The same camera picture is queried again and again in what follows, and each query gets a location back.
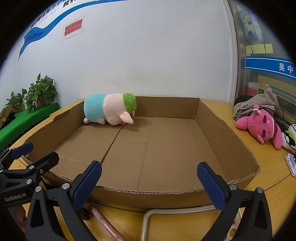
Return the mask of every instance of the round wooden table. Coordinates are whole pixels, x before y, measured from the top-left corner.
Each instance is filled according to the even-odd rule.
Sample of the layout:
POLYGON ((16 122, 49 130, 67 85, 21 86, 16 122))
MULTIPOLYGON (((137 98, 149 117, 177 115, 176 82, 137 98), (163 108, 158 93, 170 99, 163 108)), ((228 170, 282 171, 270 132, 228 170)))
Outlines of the round wooden table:
MULTIPOLYGON (((284 159, 288 151, 284 148, 274 149, 269 141, 261 145, 248 131, 238 130, 232 119, 233 104, 201 101, 232 128, 258 160, 261 172, 246 187, 246 190, 253 191, 256 187, 264 189, 271 214, 273 234, 275 234, 296 201, 296 177, 291 176, 284 159)), ((22 169, 25 168, 25 164, 22 160, 16 160, 11 168, 22 169)), ((101 204, 95 206, 126 241, 140 240, 144 212, 101 204)), ((56 213, 67 239, 73 240, 58 208, 56 213)), ((153 214, 149 218, 146 241, 201 240, 219 214, 218 210, 190 214, 153 214)), ((95 218, 85 223, 97 240, 115 241, 95 218)))

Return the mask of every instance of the pink plush ear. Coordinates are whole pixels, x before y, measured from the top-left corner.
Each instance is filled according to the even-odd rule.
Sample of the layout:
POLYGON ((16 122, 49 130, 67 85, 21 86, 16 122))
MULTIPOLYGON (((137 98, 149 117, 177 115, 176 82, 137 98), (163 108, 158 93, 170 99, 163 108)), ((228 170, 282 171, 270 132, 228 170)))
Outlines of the pink plush ear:
POLYGON ((281 131, 279 126, 277 125, 277 132, 274 134, 272 141, 274 143, 274 147, 276 149, 280 149, 282 144, 283 144, 283 139, 281 137, 281 131))
POLYGON ((247 130, 248 129, 248 119, 249 118, 250 118, 249 116, 239 118, 235 123, 236 127, 238 129, 241 129, 241 130, 247 130))
POLYGON ((130 114, 126 111, 119 115, 119 118, 126 123, 133 124, 133 119, 131 118, 130 114))
POLYGON ((262 140, 261 136, 259 136, 259 134, 257 135, 257 140, 258 140, 261 144, 264 143, 264 141, 262 140))

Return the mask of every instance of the plant pot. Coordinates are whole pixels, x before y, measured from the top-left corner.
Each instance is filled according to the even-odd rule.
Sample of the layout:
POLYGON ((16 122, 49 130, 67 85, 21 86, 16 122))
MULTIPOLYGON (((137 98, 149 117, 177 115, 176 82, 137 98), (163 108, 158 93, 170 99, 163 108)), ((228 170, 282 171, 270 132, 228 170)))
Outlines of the plant pot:
POLYGON ((14 106, 14 107, 12 108, 12 110, 13 110, 14 113, 18 113, 18 108, 17 108, 16 106, 14 106))
POLYGON ((40 96, 38 95, 38 99, 36 101, 37 107, 40 108, 42 106, 45 106, 45 102, 40 101, 40 96))

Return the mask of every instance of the potted plant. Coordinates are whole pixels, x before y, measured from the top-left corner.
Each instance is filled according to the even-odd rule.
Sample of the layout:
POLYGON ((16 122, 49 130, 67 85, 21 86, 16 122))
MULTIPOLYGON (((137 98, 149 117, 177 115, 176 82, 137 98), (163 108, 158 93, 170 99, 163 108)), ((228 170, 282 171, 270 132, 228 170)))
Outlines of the potted plant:
POLYGON ((25 95, 27 111, 31 112, 37 108, 46 105, 46 101, 54 102, 57 91, 53 85, 53 79, 47 75, 44 79, 40 78, 41 73, 38 75, 36 83, 30 84, 29 90, 22 89, 22 94, 25 95))
POLYGON ((10 105, 15 113, 18 113, 24 109, 24 98, 20 93, 15 95, 13 91, 11 92, 11 98, 6 100, 8 100, 6 106, 10 105))

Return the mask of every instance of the white plastic holder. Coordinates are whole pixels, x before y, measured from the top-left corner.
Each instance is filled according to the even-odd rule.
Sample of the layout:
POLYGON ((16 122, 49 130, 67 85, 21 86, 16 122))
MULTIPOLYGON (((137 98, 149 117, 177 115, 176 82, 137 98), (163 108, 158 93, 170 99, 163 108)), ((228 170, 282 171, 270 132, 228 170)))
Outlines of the white plastic holder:
POLYGON ((287 153, 285 159, 290 169, 291 175, 296 177, 296 161, 294 155, 291 153, 287 153))
MULTIPOLYGON (((181 209, 151 209, 144 215, 141 241, 146 240, 148 218, 152 214, 198 213, 198 212, 209 211, 209 210, 213 210, 213 209, 215 209, 213 204, 207 205, 207 206, 202 206, 202 207, 181 208, 181 209)), ((241 213, 241 211, 239 209, 230 230, 232 230, 232 229, 237 230, 237 228, 239 226, 239 222, 241 221, 241 219, 242 219, 242 213, 241 213)), ((232 240, 232 237, 229 235, 230 230, 228 231, 227 237, 226 237, 226 239, 224 241, 232 240)))

